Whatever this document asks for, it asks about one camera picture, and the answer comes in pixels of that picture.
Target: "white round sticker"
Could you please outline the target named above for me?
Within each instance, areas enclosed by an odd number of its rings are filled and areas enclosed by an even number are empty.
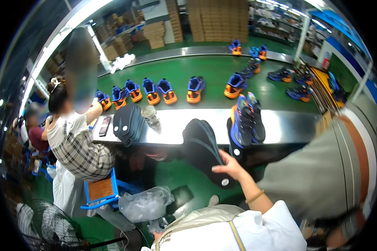
[[[223,186],[226,186],[227,184],[229,184],[229,180],[228,179],[223,179],[221,184]]]

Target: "stack of insoles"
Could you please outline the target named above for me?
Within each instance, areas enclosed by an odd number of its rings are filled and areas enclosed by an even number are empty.
[[[113,133],[126,147],[140,139],[146,132],[147,123],[136,104],[126,104],[116,110],[113,117]]]
[[[211,168],[223,165],[215,134],[205,120],[193,119],[183,131],[182,154],[187,162],[205,173],[220,188],[231,188],[234,180],[226,173],[213,173]]]

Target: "yellow bangle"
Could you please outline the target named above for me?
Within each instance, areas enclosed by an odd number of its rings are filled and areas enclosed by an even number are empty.
[[[249,204],[253,201],[255,201],[258,197],[260,197],[261,195],[263,195],[265,193],[264,189],[261,190],[261,192],[259,192],[254,198],[252,198],[251,200],[246,200],[246,204]]]

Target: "dark hair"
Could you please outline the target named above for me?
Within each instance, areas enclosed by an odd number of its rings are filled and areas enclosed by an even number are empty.
[[[58,113],[67,99],[67,90],[65,88],[65,80],[62,77],[58,77],[60,82],[57,86],[55,83],[49,82],[47,84],[47,91],[49,92],[49,112]]]

